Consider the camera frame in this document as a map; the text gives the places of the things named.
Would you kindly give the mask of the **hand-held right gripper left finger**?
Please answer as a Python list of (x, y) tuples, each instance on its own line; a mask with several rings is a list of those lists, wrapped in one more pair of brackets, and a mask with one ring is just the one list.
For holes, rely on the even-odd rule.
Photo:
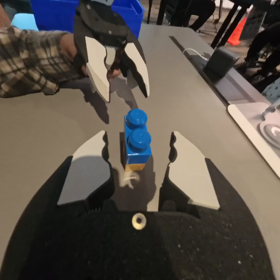
[(87, 206), (100, 206), (113, 194), (114, 179), (109, 163), (107, 132), (100, 131), (72, 155), (57, 205), (83, 202)]

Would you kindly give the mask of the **orange traffic cone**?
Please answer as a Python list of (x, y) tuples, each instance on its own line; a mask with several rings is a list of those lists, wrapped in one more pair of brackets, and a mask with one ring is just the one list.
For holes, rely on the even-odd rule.
[(227, 40), (227, 43), (229, 43), (232, 46), (237, 46), (241, 43), (240, 36), (243, 31), (244, 25), (246, 23), (248, 15), (245, 15), (242, 20), (237, 24), (236, 28), (230, 35), (229, 39)]

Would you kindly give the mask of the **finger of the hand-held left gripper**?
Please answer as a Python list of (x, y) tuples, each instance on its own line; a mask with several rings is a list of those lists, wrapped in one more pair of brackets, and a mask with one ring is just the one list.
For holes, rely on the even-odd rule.
[(86, 50), (88, 62), (86, 70), (93, 89), (106, 102), (110, 102), (110, 84), (107, 79), (107, 68), (105, 58), (107, 56), (106, 48), (96, 39), (86, 36)]
[(149, 97), (149, 76), (146, 63), (134, 43), (125, 46), (125, 66), (127, 66), (127, 83), (133, 89), (139, 87), (145, 98)]

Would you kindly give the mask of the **white stand with base plate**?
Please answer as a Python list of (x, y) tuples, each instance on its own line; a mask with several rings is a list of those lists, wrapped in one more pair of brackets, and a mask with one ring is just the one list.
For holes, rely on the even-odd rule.
[(266, 103), (230, 104), (229, 115), (243, 131), (271, 170), (280, 177), (279, 100)]

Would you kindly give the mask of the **pale dotted cloth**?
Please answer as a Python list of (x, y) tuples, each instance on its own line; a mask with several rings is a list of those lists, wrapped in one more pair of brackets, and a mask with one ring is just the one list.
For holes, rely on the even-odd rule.
[(280, 78), (269, 84), (261, 94), (271, 104), (277, 102), (280, 99)]

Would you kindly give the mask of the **blue two-stud block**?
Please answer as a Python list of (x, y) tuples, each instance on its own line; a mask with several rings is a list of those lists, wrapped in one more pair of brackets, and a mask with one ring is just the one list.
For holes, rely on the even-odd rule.
[(146, 164), (152, 154), (147, 120), (147, 114), (138, 108), (124, 116), (125, 165)]

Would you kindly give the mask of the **light blue chair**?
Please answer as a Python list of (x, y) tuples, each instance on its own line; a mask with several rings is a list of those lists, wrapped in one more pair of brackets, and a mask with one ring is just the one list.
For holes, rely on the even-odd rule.
[(32, 13), (17, 13), (14, 15), (11, 25), (21, 30), (39, 31), (34, 14)]

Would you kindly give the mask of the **dark grey power adapter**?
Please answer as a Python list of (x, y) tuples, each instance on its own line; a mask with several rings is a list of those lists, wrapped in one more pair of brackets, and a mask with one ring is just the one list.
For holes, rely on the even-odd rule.
[(217, 78), (223, 78), (238, 60), (239, 55), (237, 53), (221, 46), (214, 50), (203, 71)]

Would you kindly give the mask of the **person's left hand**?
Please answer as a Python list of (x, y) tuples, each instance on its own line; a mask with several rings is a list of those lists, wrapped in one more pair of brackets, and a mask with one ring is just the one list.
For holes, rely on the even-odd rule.
[(60, 47), (66, 58), (73, 62), (77, 54), (77, 49), (74, 43), (74, 36), (72, 33), (64, 34), (60, 39)]

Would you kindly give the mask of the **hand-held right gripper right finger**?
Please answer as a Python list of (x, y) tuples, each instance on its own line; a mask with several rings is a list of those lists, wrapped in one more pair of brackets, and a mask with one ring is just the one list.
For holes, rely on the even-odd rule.
[(169, 201), (176, 210), (220, 209), (205, 156), (178, 131), (173, 131), (170, 137), (169, 163), (161, 187), (161, 210)]

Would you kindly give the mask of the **blue plastic bin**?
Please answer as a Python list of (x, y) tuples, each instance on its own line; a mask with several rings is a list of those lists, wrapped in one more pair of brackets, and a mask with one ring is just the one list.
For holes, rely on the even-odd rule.
[[(31, 0), (31, 8), (39, 30), (73, 32), (78, 0)], [(111, 9), (119, 14), (138, 38), (145, 9), (138, 0), (115, 0)]]

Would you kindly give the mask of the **yellow two-stud block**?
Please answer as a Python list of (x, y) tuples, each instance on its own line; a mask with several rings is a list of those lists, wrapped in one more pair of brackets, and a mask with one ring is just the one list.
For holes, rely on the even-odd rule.
[(130, 163), (125, 164), (125, 172), (134, 172), (134, 171), (141, 171), (145, 167), (145, 163)]

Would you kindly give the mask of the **white crumpled scrap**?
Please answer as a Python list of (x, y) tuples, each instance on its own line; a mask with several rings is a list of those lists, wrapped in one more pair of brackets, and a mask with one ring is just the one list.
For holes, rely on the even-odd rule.
[(130, 189), (134, 189), (134, 185), (137, 184), (140, 181), (140, 175), (138, 172), (135, 171), (127, 171), (124, 172), (123, 175), (121, 175), (119, 179), (120, 187), (128, 187)]

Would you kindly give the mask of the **person's left forearm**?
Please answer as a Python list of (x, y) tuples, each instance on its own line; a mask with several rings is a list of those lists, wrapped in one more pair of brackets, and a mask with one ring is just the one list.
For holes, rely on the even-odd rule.
[(0, 97), (32, 93), (54, 95), (61, 83), (79, 78), (62, 52), (63, 31), (20, 30), (14, 26), (0, 32)]

